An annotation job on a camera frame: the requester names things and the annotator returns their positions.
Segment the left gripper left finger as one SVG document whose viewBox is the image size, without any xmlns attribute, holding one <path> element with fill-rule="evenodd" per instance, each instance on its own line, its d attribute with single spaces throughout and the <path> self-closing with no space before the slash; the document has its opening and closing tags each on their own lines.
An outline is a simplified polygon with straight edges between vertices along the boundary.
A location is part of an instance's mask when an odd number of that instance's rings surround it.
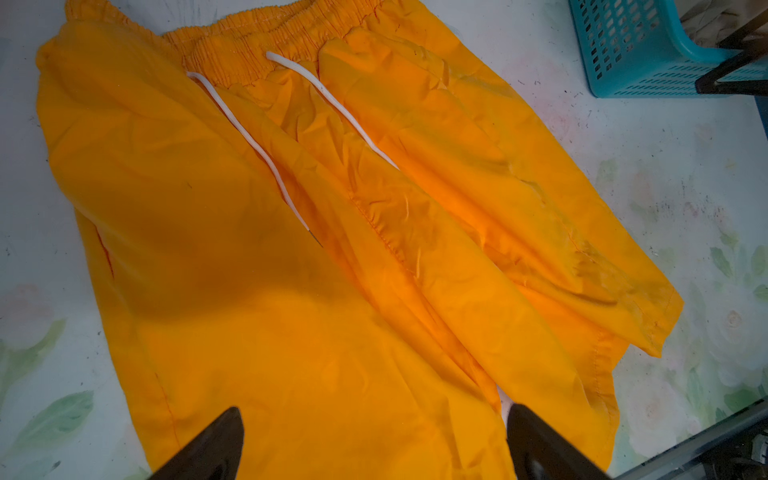
<svg viewBox="0 0 768 480">
<path fill-rule="evenodd" d="M 177 452 L 149 480 L 234 480 L 244 446 L 240 410 L 230 407 Z"/>
</svg>

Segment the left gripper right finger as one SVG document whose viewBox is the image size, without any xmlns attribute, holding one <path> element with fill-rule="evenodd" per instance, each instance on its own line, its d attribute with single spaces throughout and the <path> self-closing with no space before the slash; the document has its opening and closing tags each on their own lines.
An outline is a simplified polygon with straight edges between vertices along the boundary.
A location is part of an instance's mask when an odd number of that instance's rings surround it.
<svg viewBox="0 0 768 480">
<path fill-rule="evenodd" d="M 509 410 L 507 444 L 517 479 L 609 479 L 525 405 L 515 403 Z"/>
</svg>

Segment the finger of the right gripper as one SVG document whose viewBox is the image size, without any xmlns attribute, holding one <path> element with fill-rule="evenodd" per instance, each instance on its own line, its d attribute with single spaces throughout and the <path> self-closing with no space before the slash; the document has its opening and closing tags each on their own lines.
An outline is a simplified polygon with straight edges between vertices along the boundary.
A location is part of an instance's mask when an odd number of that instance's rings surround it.
<svg viewBox="0 0 768 480">
<path fill-rule="evenodd" d="M 750 65 L 767 55 L 767 39 L 754 38 L 758 28 L 767 23 L 767 10 L 748 21 L 719 43 L 726 49 L 737 49 L 739 53 L 718 65 L 695 81 L 700 95 L 747 95 L 766 96 L 766 80 L 723 81 L 724 77 L 742 67 Z"/>
</svg>

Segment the orange shorts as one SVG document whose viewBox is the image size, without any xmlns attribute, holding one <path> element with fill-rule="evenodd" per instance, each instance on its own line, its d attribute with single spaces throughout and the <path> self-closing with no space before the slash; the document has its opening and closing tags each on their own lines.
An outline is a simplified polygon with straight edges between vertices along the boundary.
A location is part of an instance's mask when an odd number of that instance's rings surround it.
<svg viewBox="0 0 768 480">
<path fill-rule="evenodd" d="M 243 479 L 510 479 L 503 397 L 610 465 L 614 369 L 682 299 L 422 3 L 70 1 L 36 62 L 152 469 L 235 406 Z"/>
</svg>

